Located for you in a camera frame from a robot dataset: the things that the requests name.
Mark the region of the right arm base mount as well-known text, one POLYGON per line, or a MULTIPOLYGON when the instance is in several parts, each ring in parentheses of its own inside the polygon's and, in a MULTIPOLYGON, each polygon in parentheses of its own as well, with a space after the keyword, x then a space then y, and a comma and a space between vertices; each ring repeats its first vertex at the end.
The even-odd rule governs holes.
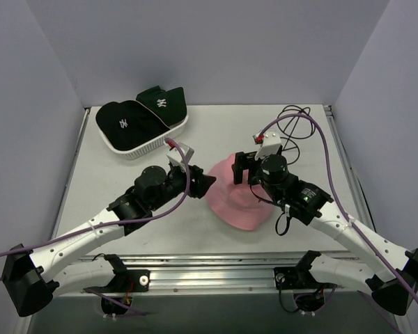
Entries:
POLYGON ((301 315, 310 314, 314 317, 320 312, 327 302, 332 298, 337 285, 333 283, 319 283, 309 273, 312 263, 321 256, 321 253, 314 250, 308 250, 307 253, 294 267, 275 267, 274 284, 278 290, 278 299, 281 309, 287 314, 301 315), (313 292, 299 293, 293 297, 295 308, 289 310, 282 300, 284 290, 313 289, 313 292))

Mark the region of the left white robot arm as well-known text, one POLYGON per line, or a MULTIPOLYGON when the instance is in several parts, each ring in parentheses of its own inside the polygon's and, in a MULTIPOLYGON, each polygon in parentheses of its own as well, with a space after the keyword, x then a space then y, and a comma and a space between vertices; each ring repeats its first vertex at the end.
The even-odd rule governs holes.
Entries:
POLYGON ((215 183, 202 168, 145 168, 123 195, 78 228, 40 248, 19 244, 7 255, 1 274, 20 317, 33 315, 54 297, 93 289, 123 293, 139 282, 116 254, 78 263, 82 256, 126 237, 155 219, 153 212, 183 194, 202 198, 215 183))

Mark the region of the beige bucket hat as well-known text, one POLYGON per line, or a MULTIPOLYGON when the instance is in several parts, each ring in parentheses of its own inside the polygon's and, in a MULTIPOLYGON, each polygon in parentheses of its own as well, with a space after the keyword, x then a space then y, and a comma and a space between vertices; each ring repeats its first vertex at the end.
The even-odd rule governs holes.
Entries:
POLYGON ((153 116, 155 116, 167 129, 171 129, 172 127, 163 121, 161 117, 159 117, 153 110, 149 109, 147 106, 142 104, 140 101, 135 100, 136 103, 138 103, 140 106, 144 107, 147 111, 149 111, 153 116))

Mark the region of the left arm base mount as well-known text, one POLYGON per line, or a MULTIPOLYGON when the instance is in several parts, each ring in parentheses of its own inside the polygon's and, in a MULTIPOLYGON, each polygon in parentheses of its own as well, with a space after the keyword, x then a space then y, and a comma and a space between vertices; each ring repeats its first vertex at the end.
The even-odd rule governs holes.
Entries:
POLYGON ((111 266, 111 280, 104 286, 91 286, 85 289, 100 297, 100 309, 105 317, 146 316, 146 311, 135 310, 132 306, 133 294, 147 292, 150 287, 150 271, 130 269, 116 254, 99 253, 93 261, 104 260, 111 266))

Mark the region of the black baseball cap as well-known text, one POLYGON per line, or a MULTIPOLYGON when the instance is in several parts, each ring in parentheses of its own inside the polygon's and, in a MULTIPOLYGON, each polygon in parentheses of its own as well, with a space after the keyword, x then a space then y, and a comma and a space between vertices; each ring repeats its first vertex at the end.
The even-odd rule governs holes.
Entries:
POLYGON ((138 147, 169 130, 134 100, 105 104, 96 113, 95 121, 112 146, 122 151, 138 147))

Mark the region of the pink bucket hat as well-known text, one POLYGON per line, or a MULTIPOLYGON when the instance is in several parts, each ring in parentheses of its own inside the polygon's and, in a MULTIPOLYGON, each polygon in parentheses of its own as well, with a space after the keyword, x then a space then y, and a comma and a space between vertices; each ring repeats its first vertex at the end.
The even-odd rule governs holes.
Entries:
POLYGON ((223 222, 240 230, 253 231, 271 217, 274 207, 260 200, 270 198, 259 185, 233 183, 233 162, 234 153, 210 169, 208 174, 217 180, 204 198, 223 222))

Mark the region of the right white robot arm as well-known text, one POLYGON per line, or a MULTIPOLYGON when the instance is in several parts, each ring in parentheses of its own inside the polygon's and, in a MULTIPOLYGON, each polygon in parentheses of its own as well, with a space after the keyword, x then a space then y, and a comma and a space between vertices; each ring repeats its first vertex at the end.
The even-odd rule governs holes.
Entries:
POLYGON ((268 197, 258 200, 280 208, 288 221, 294 218, 326 234, 358 258, 349 262, 309 250, 295 266, 301 286, 328 283, 355 289, 383 310, 406 315, 418 292, 418 248, 398 246, 342 214, 328 192, 290 173, 280 154, 258 159, 255 152, 237 152, 232 171, 234 184, 246 180, 259 186, 268 197))

